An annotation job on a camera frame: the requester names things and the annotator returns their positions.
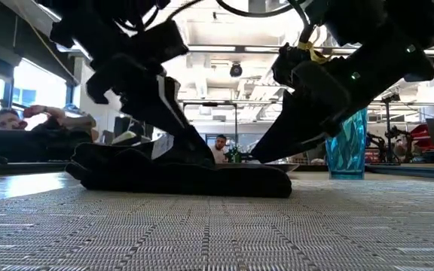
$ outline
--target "hand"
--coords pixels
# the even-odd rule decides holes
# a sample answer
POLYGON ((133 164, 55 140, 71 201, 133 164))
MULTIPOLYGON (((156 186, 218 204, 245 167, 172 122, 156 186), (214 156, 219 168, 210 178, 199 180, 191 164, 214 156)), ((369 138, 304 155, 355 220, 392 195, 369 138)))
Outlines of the hand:
POLYGON ((33 117, 37 114, 41 114, 45 111, 46 106, 43 105, 31 105, 23 111, 24 117, 33 117))

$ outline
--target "wire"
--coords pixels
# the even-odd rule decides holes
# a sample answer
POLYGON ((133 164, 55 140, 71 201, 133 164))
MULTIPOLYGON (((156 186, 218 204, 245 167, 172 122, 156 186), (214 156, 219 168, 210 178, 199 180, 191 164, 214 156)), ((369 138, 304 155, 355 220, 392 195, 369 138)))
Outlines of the wire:
POLYGON ((197 4, 198 2, 201 2, 201 1, 203 1, 203 0, 192 0, 192 1, 190 1, 190 2, 187 2, 187 3, 183 4, 183 5, 181 5, 179 8, 177 8, 174 12, 172 12, 172 13, 167 17, 167 21, 173 20, 173 18, 174 18, 177 14, 181 13, 182 11, 186 10, 187 8, 193 6, 193 5, 195 5, 195 4, 197 4))
POLYGON ((149 27, 157 18, 158 15, 158 8, 155 7, 155 11, 154 13, 150 16, 150 18, 148 18, 148 21, 145 22, 145 24, 143 25, 145 28, 149 27))
POLYGON ((268 17, 274 17, 276 15, 283 14, 287 11, 290 11, 292 9, 291 5, 285 5, 281 8, 276 9, 275 11, 269 11, 269 12, 263 12, 263 13, 253 13, 253 12, 245 12, 238 10, 236 8, 231 7, 230 5, 227 5, 223 0, 216 0, 217 3, 226 11, 236 14, 238 16, 242 17, 248 17, 248 18, 268 18, 268 17))
POLYGON ((302 10, 301 5, 296 0, 288 0, 289 5, 291 5, 294 10, 299 14, 299 17, 304 24, 304 28, 306 29, 309 26, 309 21, 307 20, 305 12, 302 10))
POLYGON ((28 17, 26 16, 26 13, 23 12, 23 9, 21 8, 20 4, 18 3, 18 0, 15 0, 14 4, 16 5, 16 8, 20 12, 20 14, 23 15, 23 19, 29 24, 29 26, 31 27, 32 31, 36 34, 36 36, 38 36, 39 40, 46 47, 46 49, 48 50, 48 52, 50 52, 50 54, 53 56, 53 58, 58 62, 58 64, 60 64, 61 68, 63 68, 65 70, 65 72, 70 77, 73 78, 74 82, 77 85, 79 85, 80 81, 65 67, 65 65, 60 61, 60 59, 58 59, 58 56, 53 52, 53 50, 51 50, 51 48, 48 46, 48 44, 46 44, 46 42, 44 42, 44 39, 38 33, 38 30, 36 30, 36 28, 29 22, 28 17))

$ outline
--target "blue glass vase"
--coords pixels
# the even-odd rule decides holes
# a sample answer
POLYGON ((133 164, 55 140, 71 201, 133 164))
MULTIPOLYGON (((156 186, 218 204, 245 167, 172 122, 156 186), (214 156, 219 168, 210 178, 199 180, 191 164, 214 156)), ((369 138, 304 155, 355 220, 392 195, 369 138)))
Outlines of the blue glass vase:
POLYGON ((326 139, 329 176, 337 180, 363 179, 365 173, 367 109, 343 122, 342 131, 326 139))

